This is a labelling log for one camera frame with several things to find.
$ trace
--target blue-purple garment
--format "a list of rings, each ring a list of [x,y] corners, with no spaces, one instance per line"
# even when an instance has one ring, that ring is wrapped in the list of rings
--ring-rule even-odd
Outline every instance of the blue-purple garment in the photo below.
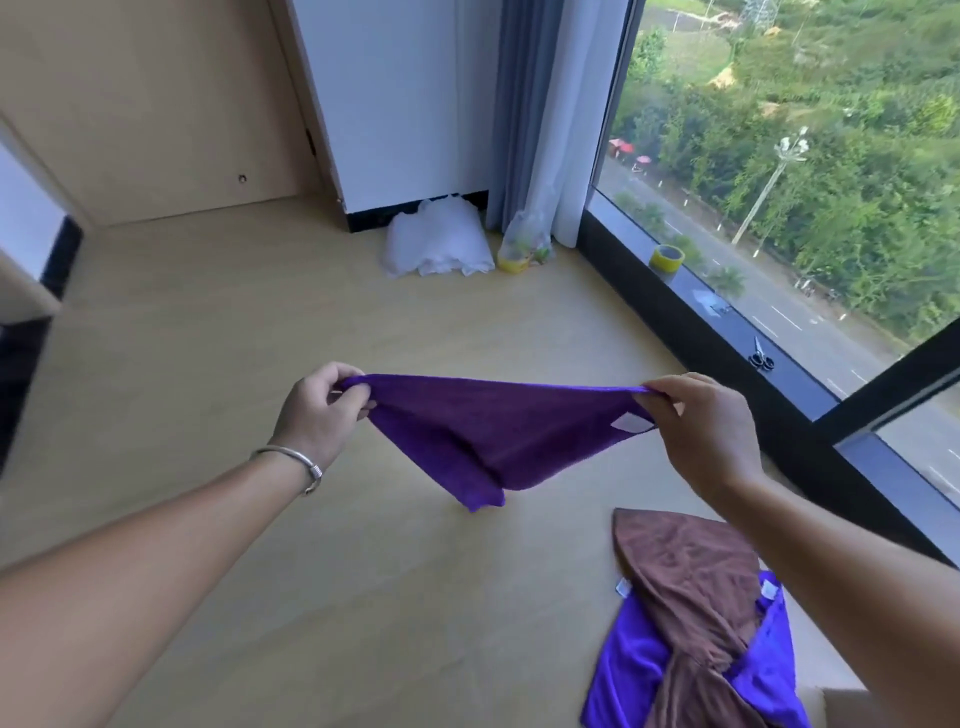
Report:
[[[645,387],[560,387],[439,376],[365,375],[376,425],[470,511],[503,505],[640,431],[653,418],[634,401]]]
[[[767,598],[761,593],[756,609],[763,621],[746,653],[724,677],[769,724],[810,728],[796,694],[793,641],[783,589],[772,571],[761,571],[758,578],[761,587],[769,582],[777,594]],[[624,600],[600,650],[580,722],[585,728],[642,726],[669,661],[670,648],[634,590]]]

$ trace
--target white dashed line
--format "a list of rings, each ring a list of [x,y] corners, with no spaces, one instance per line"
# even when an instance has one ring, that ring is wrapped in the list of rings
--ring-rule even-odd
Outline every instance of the white dashed line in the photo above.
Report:
[[[766,324],[764,324],[762,321],[760,321],[756,316],[754,316],[753,319],[754,319],[754,321],[756,321],[758,324],[760,324],[762,327],[764,327],[764,328],[766,328],[768,331],[770,331],[770,333],[773,335],[773,337],[774,337],[775,339],[779,339],[779,338],[780,338],[779,336],[777,336],[777,332],[776,332],[776,331],[774,331],[772,328],[768,327]]]
[[[932,465],[928,465],[927,467],[930,469],[930,472],[931,472],[931,473],[933,473],[934,475],[936,475],[937,477],[939,477],[941,480],[943,480],[950,488],[952,488],[952,489],[953,489],[954,491],[956,491],[957,493],[960,493],[960,490],[957,490],[957,487],[956,487],[955,485],[953,485],[953,483],[951,483],[949,480],[947,480],[947,479],[943,476],[942,473],[940,473],[939,471],[937,471],[936,468],[934,468]]]
[[[833,381],[833,379],[828,379],[828,380],[827,380],[827,384],[829,384],[831,387],[833,387],[833,389],[835,389],[837,392],[839,392],[840,394],[842,394],[844,397],[847,395],[846,392],[844,392],[842,389],[840,389],[840,387],[837,386],[837,383],[836,383],[835,381]]]
[[[790,317],[787,316],[785,313],[783,313],[783,311],[781,311],[779,308],[777,308],[777,307],[774,306],[774,305],[772,305],[772,306],[770,306],[770,307],[773,308],[775,311],[777,311],[777,313],[779,313],[779,315],[782,316],[784,319],[786,319],[787,321],[790,321]],[[796,324],[794,324],[792,321],[790,321],[790,325],[791,325],[793,328],[795,328],[797,331],[803,331],[802,328],[800,328],[799,326],[797,326]]]

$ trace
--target bangle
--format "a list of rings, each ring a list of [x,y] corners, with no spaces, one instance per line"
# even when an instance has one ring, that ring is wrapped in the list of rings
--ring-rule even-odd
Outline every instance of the bangle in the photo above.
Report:
[[[259,455],[261,452],[280,452],[287,457],[292,457],[294,460],[299,460],[303,466],[306,468],[306,471],[310,473],[310,483],[306,488],[303,489],[301,493],[302,496],[309,496],[315,490],[317,486],[320,485],[320,479],[324,477],[324,471],[320,469],[316,463],[313,462],[310,458],[304,455],[302,452],[297,452],[294,449],[285,448],[281,445],[265,445],[262,448],[257,448],[253,451],[250,456],[250,459],[253,460],[254,457]]]

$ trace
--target person's left hand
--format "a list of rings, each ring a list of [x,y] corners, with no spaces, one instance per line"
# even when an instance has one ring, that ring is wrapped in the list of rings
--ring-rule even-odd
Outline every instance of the person's left hand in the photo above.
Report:
[[[358,420],[376,405],[370,385],[350,387],[337,400],[333,386],[350,376],[362,376],[356,367],[331,361],[294,384],[280,408],[271,445],[302,452],[325,471],[347,444]]]

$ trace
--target window glass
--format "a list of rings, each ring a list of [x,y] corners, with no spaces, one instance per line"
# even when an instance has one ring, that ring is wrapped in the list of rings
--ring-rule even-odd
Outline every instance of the window glass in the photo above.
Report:
[[[597,187],[843,399],[960,313],[958,32],[955,0],[647,0]]]
[[[914,407],[876,434],[960,507],[960,384]]]

